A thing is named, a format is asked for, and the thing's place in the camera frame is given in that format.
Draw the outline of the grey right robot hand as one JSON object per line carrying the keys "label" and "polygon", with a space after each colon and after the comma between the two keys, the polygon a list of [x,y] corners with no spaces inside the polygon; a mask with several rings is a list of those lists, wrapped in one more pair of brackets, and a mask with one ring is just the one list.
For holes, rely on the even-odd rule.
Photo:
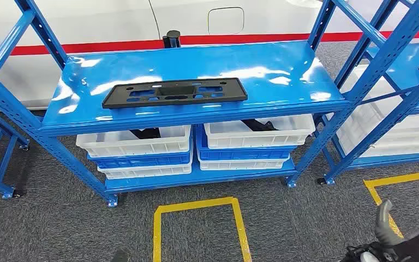
{"label": "grey right robot hand", "polygon": [[390,226],[389,211],[392,203],[389,199],[383,201],[377,208],[374,234],[377,240],[385,246],[398,245],[405,238],[398,236]]}

